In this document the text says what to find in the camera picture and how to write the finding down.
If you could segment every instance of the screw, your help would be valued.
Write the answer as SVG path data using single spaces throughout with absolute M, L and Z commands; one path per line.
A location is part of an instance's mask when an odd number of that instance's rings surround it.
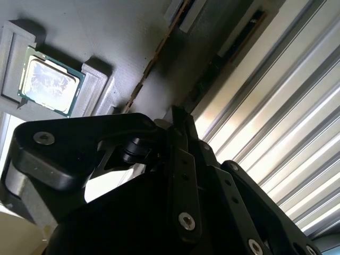
M 313 248 L 311 246 L 306 245 L 306 248 L 311 255 L 317 255 L 317 253 L 315 252 L 315 250 L 313 250 Z
M 178 216 L 178 221 L 188 231 L 193 231 L 195 229 L 195 221 L 187 212 L 182 212 Z
M 248 245 L 255 255 L 263 255 L 264 252 L 262 251 L 261 246 L 254 239 L 249 239 Z
M 230 163 L 230 165 L 232 166 L 232 168 L 235 170 L 235 171 L 238 171 L 239 168 L 234 164 L 234 163 Z
M 52 145 L 55 142 L 54 136 L 48 132 L 35 133 L 33 139 L 40 145 Z

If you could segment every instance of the screw head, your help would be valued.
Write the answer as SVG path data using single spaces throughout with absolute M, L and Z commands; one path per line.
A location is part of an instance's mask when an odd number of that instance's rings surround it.
M 249 239 L 248 240 L 248 245 L 250 250 L 255 254 L 255 255 L 263 255 L 263 251 L 261 246 L 256 242 L 254 239 Z
M 313 250 L 313 248 L 311 246 L 306 245 L 306 248 L 311 255 L 317 255 L 317 253 L 315 252 L 315 250 Z
M 52 145 L 55 142 L 54 136 L 48 132 L 37 132 L 34 134 L 33 139 L 40 145 Z
M 234 163 L 230 163 L 230 165 L 231 165 L 232 169 L 234 169 L 234 171 L 239 170 L 238 166 L 236 166 Z
M 178 216 L 178 221 L 188 231 L 193 231 L 195 229 L 195 220 L 187 212 L 182 212 Z

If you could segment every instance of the gray surface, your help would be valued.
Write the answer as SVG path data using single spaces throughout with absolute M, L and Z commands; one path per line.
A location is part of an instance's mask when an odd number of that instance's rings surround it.
M 161 53 L 132 111 L 162 118 L 179 104 L 252 0 L 208 0 L 185 34 L 177 29 Z M 31 19 L 46 29 L 46 47 L 72 67 L 96 57 L 113 69 L 110 107 L 125 105 L 168 29 L 170 0 L 2 0 L 0 24 Z
M 0 44 L 0 55 L 2 56 L 0 58 L 0 71 L 2 74 L 2 79 L 0 79 L 0 82 L 2 81 L 2 83 L 0 83 L 2 89 L 0 107 L 9 114 L 26 121 L 61 118 L 61 115 L 33 102 L 23 105 L 20 104 L 21 97 L 18 96 L 18 89 L 21 73 L 24 68 L 23 63 L 26 49 L 28 46 L 36 46 L 36 38 L 39 38 L 36 37 L 36 35 L 40 35 L 40 37 L 43 38 L 45 35 L 43 28 L 36 28 L 34 24 L 29 23 L 27 20 L 5 22 Z M 98 59 L 91 58 L 87 63 L 84 63 L 81 70 L 86 77 L 71 117 L 107 114 L 108 111 L 103 107 L 95 111 L 96 105 L 105 103 L 111 106 L 113 103 L 110 98 L 107 98 L 107 92 L 102 94 L 108 80 L 107 75 L 99 72 L 90 65 L 97 66 L 100 70 L 103 69 L 109 72 L 109 75 L 113 77 L 111 68 L 105 66 L 105 63 Z M 114 81 L 114 78 L 110 79 L 105 91 L 107 91 L 107 89 L 111 91 L 114 84 L 111 81 Z
M 188 33 L 176 29 L 132 105 L 134 111 L 163 118 L 179 105 L 252 0 L 208 0 Z
M 46 29 L 45 43 L 77 62 L 90 57 L 111 65 L 112 97 L 123 105 L 165 34 L 169 1 L 2 0 L 0 24 L 27 18 Z
M 180 29 L 187 33 L 193 23 L 195 22 L 195 19 L 198 17 L 200 12 L 202 11 L 202 8 L 207 0 L 195 0 L 195 2 L 192 4 L 190 10 L 188 11 L 187 15 L 185 16 L 182 24 L 180 25 Z

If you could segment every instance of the hole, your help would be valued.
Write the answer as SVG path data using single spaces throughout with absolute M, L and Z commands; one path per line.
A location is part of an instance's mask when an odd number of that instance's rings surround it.
M 260 248 L 259 248 L 256 244 L 253 243 L 252 246 L 253 246 L 253 248 L 254 248 L 255 251 L 257 251 L 257 252 L 260 251 Z
M 233 201 L 234 203 L 239 203 L 238 199 L 235 198 L 235 197 L 232 197 L 232 201 Z
M 299 255 L 306 255 L 305 251 L 297 243 L 293 243 L 293 246 Z
M 185 181 L 188 181 L 188 180 L 189 180 L 189 176 L 187 176 L 186 174 L 182 174 L 182 178 L 183 178 Z
M 189 226 L 192 224 L 191 218 L 189 218 L 189 217 L 186 217 L 186 216 L 185 216 L 185 217 L 183 218 L 183 220 L 184 220 L 184 222 L 187 223 Z
M 41 136 L 39 136 L 39 138 L 42 139 L 42 140 L 48 140 L 49 139 L 48 135 L 46 135 L 46 134 L 42 134 Z

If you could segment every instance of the corrugated metal wall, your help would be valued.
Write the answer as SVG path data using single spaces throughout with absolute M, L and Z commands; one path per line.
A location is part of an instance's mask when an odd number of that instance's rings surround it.
M 307 235 L 340 222 L 340 1 L 287 0 L 203 112 L 233 159 Z

